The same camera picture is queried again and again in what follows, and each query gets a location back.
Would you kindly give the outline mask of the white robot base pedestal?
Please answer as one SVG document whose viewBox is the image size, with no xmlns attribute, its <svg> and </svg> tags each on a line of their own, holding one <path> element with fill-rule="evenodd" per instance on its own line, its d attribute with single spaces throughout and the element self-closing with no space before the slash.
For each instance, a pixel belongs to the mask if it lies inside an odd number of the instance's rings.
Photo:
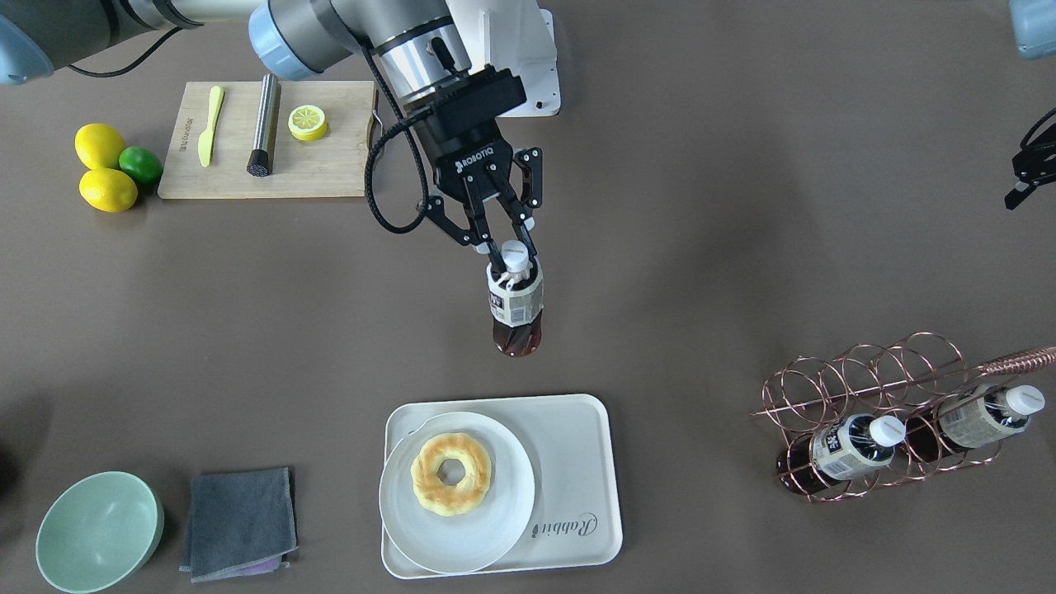
<svg viewBox="0 0 1056 594">
<path fill-rule="evenodd" d="M 484 64 L 509 68 L 521 78 L 526 103 L 504 118 L 555 116 L 561 109 L 554 23 L 535 1 L 449 1 L 473 73 Z"/>
</svg>

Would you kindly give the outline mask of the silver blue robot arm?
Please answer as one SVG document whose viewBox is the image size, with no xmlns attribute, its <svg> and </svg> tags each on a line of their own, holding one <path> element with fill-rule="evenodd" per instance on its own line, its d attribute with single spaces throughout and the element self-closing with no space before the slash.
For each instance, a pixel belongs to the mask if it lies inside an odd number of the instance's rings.
<svg viewBox="0 0 1056 594">
<path fill-rule="evenodd" d="M 430 165 L 417 221 L 429 219 L 464 247 L 485 253 L 492 274 L 538 267 L 531 239 L 542 204 L 542 152 L 514 151 L 501 116 L 555 90 L 557 49 L 535 1 L 4 1 L 2 82 L 27 83 L 83 58 L 166 29 L 245 21 L 257 57 L 279 78 L 302 80 L 351 55 L 365 57 L 397 120 L 370 148 L 375 162 L 403 134 L 418 170 Z"/>
</svg>

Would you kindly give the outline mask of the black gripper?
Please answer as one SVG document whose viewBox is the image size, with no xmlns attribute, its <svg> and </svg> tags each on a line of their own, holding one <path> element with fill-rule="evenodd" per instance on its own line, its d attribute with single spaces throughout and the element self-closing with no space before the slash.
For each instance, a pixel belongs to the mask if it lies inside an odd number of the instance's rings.
<svg viewBox="0 0 1056 594">
<path fill-rule="evenodd" d="M 491 234 L 485 202 L 499 196 L 502 208 L 511 219 L 517 240 L 530 259 L 538 258 L 530 229 L 533 210 L 543 200 L 543 150 L 539 147 L 513 152 L 505 140 L 469 145 L 463 140 L 429 143 L 429 161 L 435 189 L 425 199 L 425 216 L 463 247 L 486 253 L 492 267 L 506 273 L 497 241 Z M 521 191 L 510 184 L 512 166 L 521 170 Z M 445 198 L 460 204 L 468 227 L 460 227 L 446 215 Z"/>
</svg>

